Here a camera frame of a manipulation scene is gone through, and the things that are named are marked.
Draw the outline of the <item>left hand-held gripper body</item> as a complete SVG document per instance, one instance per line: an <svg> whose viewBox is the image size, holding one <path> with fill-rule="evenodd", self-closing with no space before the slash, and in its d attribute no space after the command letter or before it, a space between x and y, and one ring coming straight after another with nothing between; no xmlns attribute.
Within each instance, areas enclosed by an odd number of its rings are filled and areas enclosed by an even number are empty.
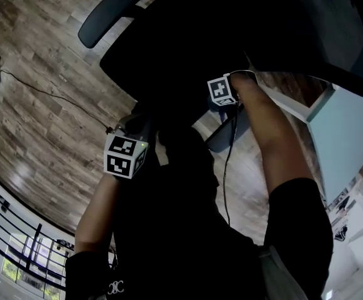
<svg viewBox="0 0 363 300"><path fill-rule="evenodd" d="M139 134L126 131L118 124L106 138L104 147L104 172L115 177L132 179L140 170L149 149L149 128Z"/></svg>

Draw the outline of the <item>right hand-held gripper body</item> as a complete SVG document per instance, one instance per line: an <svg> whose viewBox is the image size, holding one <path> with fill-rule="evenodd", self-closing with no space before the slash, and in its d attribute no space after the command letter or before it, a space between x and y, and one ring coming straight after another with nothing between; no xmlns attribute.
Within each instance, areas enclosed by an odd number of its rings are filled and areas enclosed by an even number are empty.
<svg viewBox="0 0 363 300"><path fill-rule="evenodd" d="M232 95L228 80L229 74L207 82L211 100L217 106L227 106L236 104L237 100Z"/></svg>

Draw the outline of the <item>person's right forearm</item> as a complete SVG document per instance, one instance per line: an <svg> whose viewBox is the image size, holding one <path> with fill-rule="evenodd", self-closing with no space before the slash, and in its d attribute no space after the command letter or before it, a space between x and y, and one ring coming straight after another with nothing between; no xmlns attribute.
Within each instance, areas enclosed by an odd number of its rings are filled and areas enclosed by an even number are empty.
<svg viewBox="0 0 363 300"><path fill-rule="evenodd" d="M261 150L268 192L289 181L313 181L299 139L280 107L245 74L232 74L231 85L244 105Z"/></svg>

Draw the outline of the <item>person's left forearm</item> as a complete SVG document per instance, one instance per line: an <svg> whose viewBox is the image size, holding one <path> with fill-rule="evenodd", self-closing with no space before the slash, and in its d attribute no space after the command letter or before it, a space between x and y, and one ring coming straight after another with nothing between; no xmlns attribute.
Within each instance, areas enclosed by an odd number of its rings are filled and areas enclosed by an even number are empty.
<svg viewBox="0 0 363 300"><path fill-rule="evenodd" d="M75 233L75 252L107 253L112 236L112 222L121 183L104 174L82 215Z"/></svg>

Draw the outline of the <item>black mesh office chair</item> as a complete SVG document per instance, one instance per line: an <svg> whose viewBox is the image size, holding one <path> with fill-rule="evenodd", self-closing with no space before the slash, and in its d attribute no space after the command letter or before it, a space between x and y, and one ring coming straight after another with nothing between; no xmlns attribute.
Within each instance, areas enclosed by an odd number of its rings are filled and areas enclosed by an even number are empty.
<svg viewBox="0 0 363 300"><path fill-rule="evenodd" d="M363 97L363 0L154 0L101 69L168 121L208 109L207 82L238 70L293 73Z"/></svg>

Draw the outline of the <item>person's black-clothed body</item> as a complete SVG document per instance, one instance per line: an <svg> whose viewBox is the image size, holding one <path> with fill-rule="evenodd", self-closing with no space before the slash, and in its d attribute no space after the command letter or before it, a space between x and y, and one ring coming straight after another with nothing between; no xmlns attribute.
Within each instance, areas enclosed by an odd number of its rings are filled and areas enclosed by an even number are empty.
<svg viewBox="0 0 363 300"><path fill-rule="evenodd" d="M151 161L126 184L113 211L119 269L98 252L66 263L66 300L265 300L260 247L228 226L201 135L162 132L169 163ZM316 182L295 177L271 189L264 246L276 249L308 300L321 300L332 229Z"/></svg>

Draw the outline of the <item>black metal railing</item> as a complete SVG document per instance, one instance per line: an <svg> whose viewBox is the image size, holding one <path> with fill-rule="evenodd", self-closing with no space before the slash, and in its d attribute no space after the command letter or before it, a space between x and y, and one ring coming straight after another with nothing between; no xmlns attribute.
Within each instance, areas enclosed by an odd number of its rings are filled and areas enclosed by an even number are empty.
<svg viewBox="0 0 363 300"><path fill-rule="evenodd" d="M64 300L73 242L0 185L0 299Z"/></svg>

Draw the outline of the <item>light blue table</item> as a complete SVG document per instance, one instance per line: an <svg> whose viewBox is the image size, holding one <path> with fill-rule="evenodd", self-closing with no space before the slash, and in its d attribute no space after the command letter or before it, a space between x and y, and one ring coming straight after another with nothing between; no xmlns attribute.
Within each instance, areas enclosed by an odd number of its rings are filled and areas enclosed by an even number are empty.
<svg viewBox="0 0 363 300"><path fill-rule="evenodd" d="M329 87L313 108L307 125L331 204L363 166L363 97Z"/></svg>

